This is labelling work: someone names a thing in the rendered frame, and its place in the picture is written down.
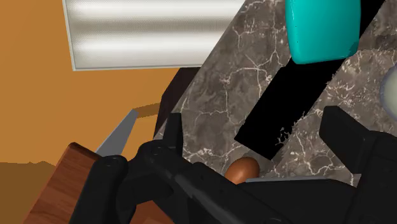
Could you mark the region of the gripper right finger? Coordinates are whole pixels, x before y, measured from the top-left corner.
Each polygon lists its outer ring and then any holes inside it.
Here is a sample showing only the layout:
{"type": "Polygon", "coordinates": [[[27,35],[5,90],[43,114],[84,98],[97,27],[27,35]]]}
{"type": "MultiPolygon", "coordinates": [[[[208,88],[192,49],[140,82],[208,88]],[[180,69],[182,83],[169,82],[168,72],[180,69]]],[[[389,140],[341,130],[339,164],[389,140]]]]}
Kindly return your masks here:
{"type": "Polygon", "coordinates": [[[368,130],[338,106],[324,108],[319,137],[361,175],[344,224],[397,224],[397,137],[368,130]]]}

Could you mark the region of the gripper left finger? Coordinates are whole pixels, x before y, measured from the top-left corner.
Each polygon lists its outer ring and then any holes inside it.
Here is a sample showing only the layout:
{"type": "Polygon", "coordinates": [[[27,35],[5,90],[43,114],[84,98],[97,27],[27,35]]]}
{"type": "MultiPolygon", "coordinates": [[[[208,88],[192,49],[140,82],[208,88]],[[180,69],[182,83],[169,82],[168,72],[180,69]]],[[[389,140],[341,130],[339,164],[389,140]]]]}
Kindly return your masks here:
{"type": "Polygon", "coordinates": [[[180,113],[172,113],[161,140],[127,160],[96,160],[69,224],[129,224],[139,204],[154,201],[174,224],[279,224],[279,213],[203,163],[181,155],[180,113]]]}

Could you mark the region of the grey flat panel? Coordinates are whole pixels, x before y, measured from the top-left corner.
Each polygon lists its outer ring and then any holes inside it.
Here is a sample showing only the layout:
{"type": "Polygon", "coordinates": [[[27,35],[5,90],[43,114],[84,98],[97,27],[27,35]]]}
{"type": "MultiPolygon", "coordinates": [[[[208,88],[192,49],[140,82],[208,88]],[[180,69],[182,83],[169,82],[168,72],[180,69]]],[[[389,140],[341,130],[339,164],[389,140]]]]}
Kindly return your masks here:
{"type": "Polygon", "coordinates": [[[95,150],[95,153],[105,157],[121,155],[127,143],[131,130],[137,120],[138,112],[134,109],[123,118],[118,126],[110,133],[103,143],[95,150]]]}

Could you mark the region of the pale round bowl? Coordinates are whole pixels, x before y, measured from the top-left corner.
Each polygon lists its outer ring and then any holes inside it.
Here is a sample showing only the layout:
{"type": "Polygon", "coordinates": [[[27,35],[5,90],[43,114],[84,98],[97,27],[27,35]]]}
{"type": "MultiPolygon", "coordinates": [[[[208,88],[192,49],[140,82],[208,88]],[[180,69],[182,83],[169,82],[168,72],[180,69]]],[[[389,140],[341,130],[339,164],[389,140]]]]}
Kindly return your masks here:
{"type": "Polygon", "coordinates": [[[397,121],[397,63],[390,67],[379,88],[379,99],[386,113],[397,121]]]}

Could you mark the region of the dark brown counter cabinet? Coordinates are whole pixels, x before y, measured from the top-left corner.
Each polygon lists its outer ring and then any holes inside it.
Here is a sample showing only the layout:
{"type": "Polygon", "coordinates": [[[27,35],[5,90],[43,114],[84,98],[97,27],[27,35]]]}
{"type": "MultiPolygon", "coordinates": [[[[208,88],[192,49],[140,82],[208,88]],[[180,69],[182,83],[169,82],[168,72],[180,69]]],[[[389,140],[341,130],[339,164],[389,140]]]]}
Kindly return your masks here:
{"type": "Polygon", "coordinates": [[[179,68],[178,72],[162,95],[153,136],[156,136],[157,132],[160,130],[161,126],[166,121],[167,117],[173,110],[174,106],[178,103],[199,69],[200,67],[179,68]]]}

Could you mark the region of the brown egg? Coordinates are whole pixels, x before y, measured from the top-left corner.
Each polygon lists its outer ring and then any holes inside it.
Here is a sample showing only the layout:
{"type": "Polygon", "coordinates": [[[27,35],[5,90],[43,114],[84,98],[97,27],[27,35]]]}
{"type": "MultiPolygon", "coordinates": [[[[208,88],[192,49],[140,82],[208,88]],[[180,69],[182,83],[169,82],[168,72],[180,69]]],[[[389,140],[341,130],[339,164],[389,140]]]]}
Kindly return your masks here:
{"type": "Polygon", "coordinates": [[[224,177],[238,185],[249,178],[258,178],[260,166],[252,157],[242,157],[230,164],[224,177]]]}

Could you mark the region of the brown wooden block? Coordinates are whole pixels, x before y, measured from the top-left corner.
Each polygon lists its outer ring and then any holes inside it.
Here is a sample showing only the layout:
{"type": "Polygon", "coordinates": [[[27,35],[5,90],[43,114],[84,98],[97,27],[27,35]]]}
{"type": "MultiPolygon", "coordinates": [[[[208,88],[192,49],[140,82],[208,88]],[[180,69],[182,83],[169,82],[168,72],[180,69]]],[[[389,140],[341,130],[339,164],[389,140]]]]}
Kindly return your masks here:
{"type": "Polygon", "coordinates": [[[98,158],[77,143],[69,144],[22,224],[68,224],[90,168],[98,158]]]}

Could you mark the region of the white window blind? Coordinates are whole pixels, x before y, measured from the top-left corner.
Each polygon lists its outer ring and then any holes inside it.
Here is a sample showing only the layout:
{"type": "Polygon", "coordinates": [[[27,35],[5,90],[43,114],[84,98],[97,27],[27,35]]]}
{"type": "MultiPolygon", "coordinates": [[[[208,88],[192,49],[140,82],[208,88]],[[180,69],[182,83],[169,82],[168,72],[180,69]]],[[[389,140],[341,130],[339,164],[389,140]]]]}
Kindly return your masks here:
{"type": "Polygon", "coordinates": [[[75,71],[201,66],[244,0],[62,0],[75,71]]]}

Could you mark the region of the teal rounded box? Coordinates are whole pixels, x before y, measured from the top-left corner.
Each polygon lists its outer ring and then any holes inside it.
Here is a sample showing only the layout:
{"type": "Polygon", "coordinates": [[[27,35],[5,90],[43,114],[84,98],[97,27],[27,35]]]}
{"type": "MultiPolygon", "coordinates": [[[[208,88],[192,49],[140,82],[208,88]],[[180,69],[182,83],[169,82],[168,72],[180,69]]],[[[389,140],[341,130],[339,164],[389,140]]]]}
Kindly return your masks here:
{"type": "Polygon", "coordinates": [[[360,0],[285,0],[291,58],[296,64],[346,59],[358,49],[360,0]]]}

